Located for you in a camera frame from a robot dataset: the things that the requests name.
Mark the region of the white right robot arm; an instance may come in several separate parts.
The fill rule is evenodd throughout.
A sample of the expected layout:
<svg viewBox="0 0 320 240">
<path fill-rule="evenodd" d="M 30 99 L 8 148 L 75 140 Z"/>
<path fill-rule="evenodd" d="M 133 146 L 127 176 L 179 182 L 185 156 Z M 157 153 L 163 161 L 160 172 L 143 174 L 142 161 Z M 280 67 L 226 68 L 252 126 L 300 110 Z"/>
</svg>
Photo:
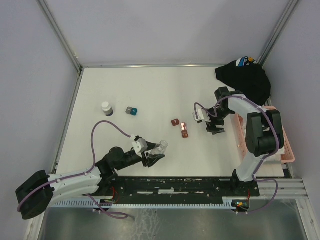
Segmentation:
<svg viewBox="0 0 320 240">
<path fill-rule="evenodd" d="M 223 133 L 224 119 L 238 114 L 246 122 L 245 145 L 247 153 L 232 173 L 229 189 L 236 196 L 248 189 L 264 162 L 284 146 L 284 132 L 281 114 L 278 110 L 267 110 L 249 100 L 239 91 L 220 87 L 214 93 L 217 103 L 205 109 L 208 116 L 206 130 L 212 135 Z"/>
</svg>

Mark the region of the red Wed pill box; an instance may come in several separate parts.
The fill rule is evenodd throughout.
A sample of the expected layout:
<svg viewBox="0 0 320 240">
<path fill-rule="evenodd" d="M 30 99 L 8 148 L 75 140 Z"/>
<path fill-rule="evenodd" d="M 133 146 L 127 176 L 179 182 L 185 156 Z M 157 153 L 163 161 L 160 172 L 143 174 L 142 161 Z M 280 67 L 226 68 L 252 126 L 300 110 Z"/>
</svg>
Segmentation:
<svg viewBox="0 0 320 240">
<path fill-rule="evenodd" d="M 179 124 L 180 124 L 180 121 L 179 121 L 179 119 L 173 119 L 172 121 L 171 121 L 171 124 L 175 127 L 175 126 L 178 126 Z"/>
</svg>

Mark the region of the clear pill bottle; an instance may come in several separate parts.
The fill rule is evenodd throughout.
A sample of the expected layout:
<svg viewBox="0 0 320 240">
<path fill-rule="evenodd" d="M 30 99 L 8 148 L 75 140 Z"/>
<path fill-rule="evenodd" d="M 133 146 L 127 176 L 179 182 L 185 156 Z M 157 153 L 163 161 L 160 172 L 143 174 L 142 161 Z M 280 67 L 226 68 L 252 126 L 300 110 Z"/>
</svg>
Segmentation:
<svg viewBox="0 0 320 240">
<path fill-rule="evenodd" d="M 159 143 L 156 144 L 155 148 L 151 150 L 151 155 L 164 155 L 166 149 L 168 147 L 168 143 L 165 140 L 161 140 Z"/>
</svg>

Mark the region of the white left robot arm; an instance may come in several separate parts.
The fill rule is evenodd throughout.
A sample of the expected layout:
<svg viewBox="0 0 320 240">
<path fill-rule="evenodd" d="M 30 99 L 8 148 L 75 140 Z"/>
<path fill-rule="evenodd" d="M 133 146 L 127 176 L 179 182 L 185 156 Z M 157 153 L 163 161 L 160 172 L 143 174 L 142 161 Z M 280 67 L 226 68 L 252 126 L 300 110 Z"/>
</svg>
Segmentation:
<svg viewBox="0 0 320 240">
<path fill-rule="evenodd" d="M 84 170 L 64 174 L 37 171 L 16 189 L 17 211 L 23 220 L 30 220 L 69 198 L 106 195 L 119 170 L 138 163 L 150 168 L 165 157 L 168 147 L 166 141 L 151 143 L 143 138 L 134 141 L 132 145 L 127 152 L 118 146 L 111 148 L 102 160 Z"/>
</svg>

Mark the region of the red Sat pill box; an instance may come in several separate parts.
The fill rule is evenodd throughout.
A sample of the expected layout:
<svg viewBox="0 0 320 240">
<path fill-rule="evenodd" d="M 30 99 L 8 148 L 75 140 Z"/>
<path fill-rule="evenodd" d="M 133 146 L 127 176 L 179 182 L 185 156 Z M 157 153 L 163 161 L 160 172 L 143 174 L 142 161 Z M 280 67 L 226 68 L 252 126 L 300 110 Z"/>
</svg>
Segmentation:
<svg viewBox="0 0 320 240">
<path fill-rule="evenodd" d="M 187 124 L 185 122 L 181 122 L 180 123 L 180 128 L 181 128 L 181 135 L 183 139 L 186 139 L 189 137 L 188 134 L 188 128 L 187 128 Z"/>
</svg>

